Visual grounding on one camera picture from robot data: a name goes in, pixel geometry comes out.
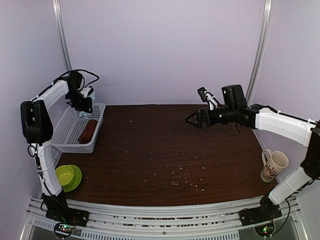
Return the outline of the rust brown towel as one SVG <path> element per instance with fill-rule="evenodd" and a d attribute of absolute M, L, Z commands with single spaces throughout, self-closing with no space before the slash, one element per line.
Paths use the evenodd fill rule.
<path fill-rule="evenodd" d="M 97 124 L 98 121 L 95 119 L 91 119 L 87 122 L 82 134 L 78 138 L 80 144 L 88 144 L 92 140 Z"/>

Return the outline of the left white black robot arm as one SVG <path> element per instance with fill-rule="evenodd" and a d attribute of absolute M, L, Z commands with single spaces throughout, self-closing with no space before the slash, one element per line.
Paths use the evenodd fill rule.
<path fill-rule="evenodd" d="M 85 83 L 83 72 L 84 69 L 74 69 L 63 73 L 33 99 L 20 105 L 22 133 L 28 143 L 27 152 L 35 161 L 44 203 L 61 222 L 69 221 L 72 211 L 53 164 L 51 139 L 54 127 L 49 109 L 64 97 L 74 110 L 86 116 L 92 114 L 94 89 Z"/>

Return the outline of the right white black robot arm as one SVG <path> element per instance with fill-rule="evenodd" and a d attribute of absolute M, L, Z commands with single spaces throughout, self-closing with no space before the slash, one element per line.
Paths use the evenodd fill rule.
<path fill-rule="evenodd" d="M 197 93 L 208 106 L 187 116 L 185 122 L 198 129 L 203 125 L 209 128 L 216 124 L 236 123 L 277 134 L 307 148 L 300 166 L 260 200 L 256 216 L 266 221 L 280 203 L 320 177 L 320 123 L 282 113 L 269 105 L 248 105 L 239 84 L 224 86 L 221 91 L 224 103 L 220 103 L 209 90 L 199 88 Z"/>

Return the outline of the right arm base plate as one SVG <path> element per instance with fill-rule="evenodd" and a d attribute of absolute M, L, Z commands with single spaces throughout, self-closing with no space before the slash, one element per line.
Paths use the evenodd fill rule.
<path fill-rule="evenodd" d="M 243 227 L 271 221 L 282 216 L 280 209 L 268 211 L 263 207 L 244 208 L 238 214 Z"/>

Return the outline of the white perforated plastic basket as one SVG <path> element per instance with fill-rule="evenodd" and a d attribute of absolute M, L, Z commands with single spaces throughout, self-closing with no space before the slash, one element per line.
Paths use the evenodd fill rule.
<path fill-rule="evenodd" d="M 100 132 L 105 108 L 104 103 L 96 103 L 90 118 L 81 118 L 79 111 L 70 106 L 67 107 L 54 127 L 51 145 L 62 153 L 91 154 Z M 91 140 L 82 144 L 79 142 L 79 138 L 90 120 L 97 121 L 97 125 Z"/>

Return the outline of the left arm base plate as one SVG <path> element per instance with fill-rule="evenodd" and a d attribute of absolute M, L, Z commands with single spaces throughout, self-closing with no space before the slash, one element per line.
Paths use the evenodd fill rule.
<path fill-rule="evenodd" d="M 86 210 L 75 208 L 48 210 L 45 214 L 46 218 L 65 223 L 71 226 L 86 227 L 90 213 Z"/>

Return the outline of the light blue towel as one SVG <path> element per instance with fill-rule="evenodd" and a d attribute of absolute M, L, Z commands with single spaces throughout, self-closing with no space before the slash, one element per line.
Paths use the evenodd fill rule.
<path fill-rule="evenodd" d="M 93 93 L 91 93 L 88 97 L 91 98 L 91 101 L 92 101 L 92 103 L 91 103 L 91 109 L 93 110 L 93 108 L 94 108 L 94 106 L 95 106 L 95 104 L 96 104 L 96 93 L 93 92 Z M 85 111 L 80 111 L 80 112 L 79 112 L 79 117 L 80 117 L 81 119 L 90 119 L 91 116 L 92 116 L 92 113 L 93 113 L 93 112 L 89 113 L 89 112 L 85 112 Z"/>

